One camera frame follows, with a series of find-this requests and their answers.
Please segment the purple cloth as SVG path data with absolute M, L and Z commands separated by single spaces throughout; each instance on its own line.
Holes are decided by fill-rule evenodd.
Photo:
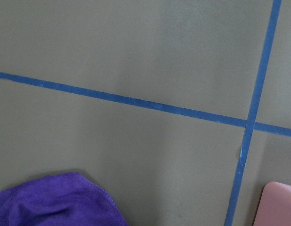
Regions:
M 111 196 L 78 172 L 0 192 L 0 226 L 125 226 Z

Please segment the pink plastic bin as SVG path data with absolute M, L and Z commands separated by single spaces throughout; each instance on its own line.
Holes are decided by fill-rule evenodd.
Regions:
M 290 185 L 279 182 L 265 185 L 253 225 L 291 226 Z

